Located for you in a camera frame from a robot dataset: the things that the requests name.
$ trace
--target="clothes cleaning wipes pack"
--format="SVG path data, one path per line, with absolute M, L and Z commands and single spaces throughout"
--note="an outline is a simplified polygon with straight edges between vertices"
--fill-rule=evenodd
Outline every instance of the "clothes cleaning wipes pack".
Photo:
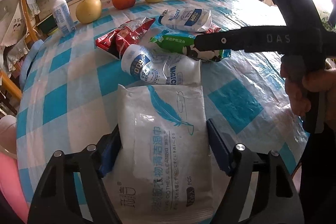
M 118 87 L 122 148 L 104 179 L 125 223 L 198 223 L 213 215 L 201 86 Z
M 121 69 L 137 80 L 160 85 L 199 85 L 200 61 L 177 53 L 151 52 L 144 46 L 130 45 L 121 60 Z
M 165 10 L 160 15 L 158 22 L 172 30 L 205 32 L 209 30 L 212 18 L 210 10 L 177 8 Z

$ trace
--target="bottle label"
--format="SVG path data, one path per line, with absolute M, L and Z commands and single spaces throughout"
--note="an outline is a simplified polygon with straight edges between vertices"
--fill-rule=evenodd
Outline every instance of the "bottle label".
M 63 33 L 63 36 L 68 35 L 76 29 L 70 16 L 69 8 L 66 4 L 57 6 L 53 11 L 53 16 L 56 20 L 58 28 Z

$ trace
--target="plastic tablecloth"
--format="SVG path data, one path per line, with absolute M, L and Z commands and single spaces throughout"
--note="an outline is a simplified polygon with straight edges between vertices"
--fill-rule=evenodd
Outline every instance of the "plastic tablecloth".
M 116 90 L 143 85 L 121 70 L 120 61 L 95 46 L 95 39 L 138 17 L 156 17 L 166 9 L 210 9 L 213 22 L 225 30 L 251 25 L 285 25 L 277 7 L 258 0 L 137 0 L 126 10 L 103 9 L 90 24 L 76 24 L 66 37 L 55 33 L 39 50 L 27 77 L 17 116 L 17 157 L 28 204 L 55 150 L 81 151 L 111 133 L 117 124 Z M 143 38 L 164 29 L 157 22 Z M 201 82 L 206 118 L 256 152 L 278 150 L 294 170 L 307 142 L 280 77 L 280 56 L 274 52 L 232 52 L 218 63 L 202 63 Z M 80 178 L 75 174 L 76 185 Z M 80 189 L 81 209 L 87 210 Z

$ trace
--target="table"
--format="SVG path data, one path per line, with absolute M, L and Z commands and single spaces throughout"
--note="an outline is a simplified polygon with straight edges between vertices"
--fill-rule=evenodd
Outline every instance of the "table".
M 81 151 L 111 133 L 117 124 L 116 90 L 142 85 L 124 73 L 120 61 L 95 46 L 95 39 L 137 17 L 156 17 L 165 9 L 211 9 L 213 22 L 225 30 L 250 25 L 284 25 L 277 7 L 258 0 L 137 0 L 126 10 L 103 9 L 93 23 L 76 24 L 66 37 L 55 33 L 42 45 L 28 75 L 17 116 L 17 157 L 28 204 L 55 150 Z M 163 29 L 157 21 L 143 38 Z M 207 118 L 251 150 L 278 150 L 292 172 L 307 135 L 295 117 L 274 52 L 232 52 L 219 63 L 202 63 L 201 82 Z M 86 206 L 79 194 L 81 208 Z

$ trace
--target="yogurt bottle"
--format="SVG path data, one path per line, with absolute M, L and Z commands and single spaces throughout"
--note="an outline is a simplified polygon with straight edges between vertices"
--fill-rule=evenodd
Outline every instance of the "yogurt bottle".
M 70 16 L 69 7 L 65 0 L 49 0 L 52 10 L 52 15 L 56 20 L 58 28 L 63 36 L 73 32 L 75 24 Z

